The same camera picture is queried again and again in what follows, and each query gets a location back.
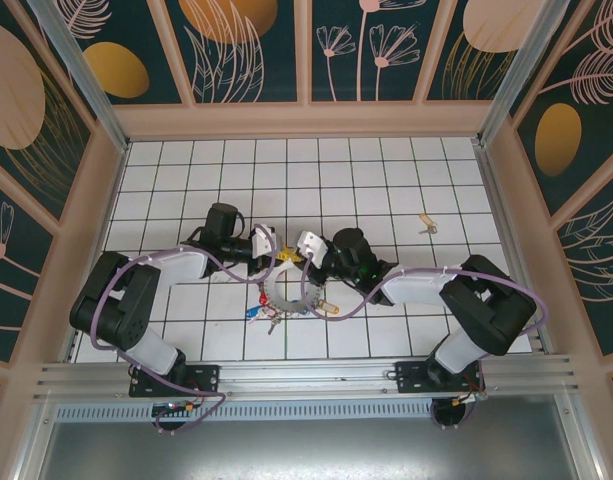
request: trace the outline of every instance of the plant illustration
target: plant illustration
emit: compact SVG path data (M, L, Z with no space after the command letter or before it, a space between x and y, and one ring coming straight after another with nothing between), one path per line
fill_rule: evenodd
M377 67L375 100L379 100L379 77L383 68L406 65L419 60L419 49L413 50L417 38L414 27L392 27L384 37L384 25L370 29L370 47Z
M573 277L589 302L613 300L613 200L604 207L571 218L560 239Z
M593 26L564 53L589 36L597 50L579 62L572 78L544 87L539 94L569 85L576 103L608 105L613 97L613 0L602 0Z
M424 5L426 0L359 0L359 6L363 10L362 22L359 27L359 48L357 50L357 101L362 101L362 53L364 48L364 33L366 31L366 19L369 13L383 10L404 10Z
M43 71L46 110L37 138L24 149L6 148L15 168L34 187L56 202L64 202L77 173L85 145L69 101ZM32 106L20 105L20 110ZM49 141L50 134L55 141Z
M6 202L2 202L0 206L0 261L3 260L5 262L8 262L14 267L22 270L25 273L28 273L34 277L39 277L39 274L37 272L34 272L33 270L26 268L23 265L20 265L19 263L15 262L14 260L12 260L6 255L6 245L8 243L8 239L10 238L10 234L13 229L14 217L15 217L15 210L13 209L13 207ZM16 288L6 285L2 282L0 282L0 290L3 290L19 298L23 298L29 301L33 298L32 295L29 295L20 290L17 290ZM21 327L0 326L0 330L19 331L21 330Z
M238 103L253 95L256 102L264 87L264 55L255 26L232 2L229 13L215 0L203 3L209 11L197 0L187 2L191 23L204 35L184 27L195 53L193 91L201 103Z
M317 29L317 41L322 47L324 56L326 57L326 67L328 69L328 83L330 85L330 93L333 96L333 101L337 101L335 95L335 87L333 86L333 76L330 69L330 59L338 55L346 55L356 50L355 42L351 42L351 34L348 32L348 26L333 27L328 32L328 28L319 27Z
M56 4L71 35L82 40L92 40L112 15L108 0L57 0Z

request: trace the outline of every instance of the ventilation grille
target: ventilation grille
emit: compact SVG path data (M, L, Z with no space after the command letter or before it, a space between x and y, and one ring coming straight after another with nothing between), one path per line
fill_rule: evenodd
M338 420L356 418L428 417L430 399L348 400L301 402L233 402L217 409L206 421L271 421L271 420ZM57 412L59 423L151 422L154 404L62 405ZM192 412L177 412L162 421L194 419L206 412L203 406Z

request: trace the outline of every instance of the gold circle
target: gold circle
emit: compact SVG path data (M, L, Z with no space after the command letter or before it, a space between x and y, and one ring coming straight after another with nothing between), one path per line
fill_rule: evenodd
M482 52L519 49L537 17L543 0L469 0L464 9L464 35Z
M33 143L45 109L41 70L24 44L0 26L0 146L19 150Z
M112 42L94 43L84 50L84 57L106 93L135 98L148 90L146 67L126 47Z
M582 122L577 111L565 103L551 105L535 134L537 166L549 177L556 177L575 158L581 139Z
M179 6L204 37L219 43L243 43L247 35L235 22L231 2L242 22L248 18L259 37L275 23L277 0L179 0Z

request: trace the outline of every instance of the floor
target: floor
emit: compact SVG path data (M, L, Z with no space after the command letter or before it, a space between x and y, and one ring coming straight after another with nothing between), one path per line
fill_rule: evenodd
M106 250L129 256L171 248L199 225L214 202L235 205L248 226L276 228L288 245L302 230L332 238L359 226L378 257L406 266L457 265L483 254L506 260L468 138L325 138L142 142L131 146ZM437 233L425 229L425 212ZM244 270L235 269L244 274ZM283 284L297 298L298 277ZM247 323L255 286L224 274L160 291L151 327L189 361L367 358L427 355L456 320L443 308L368 306L334 323L309 316ZM326 299L341 313L360 297L339 282ZM520 337L513 353L531 351ZM74 362L112 362L109 351L77 338Z

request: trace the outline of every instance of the metal plate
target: metal plate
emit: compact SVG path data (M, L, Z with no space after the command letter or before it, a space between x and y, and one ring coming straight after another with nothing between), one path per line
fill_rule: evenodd
M194 388L195 384L204 392L216 392L219 386L219 365L188 365L185 386ZM170 387L166 387L143 371L133 368L128 395L132 398L190 397Z
M445 392L468 392L468 380L466 375L473 383L479 381L479 367L477 362L471 363L462 372L462 375L454 375L445 387L439 387L433 383L426 375L426 362L397 362L395 364L395 375L397 378L397 391L399 393L445 393Z

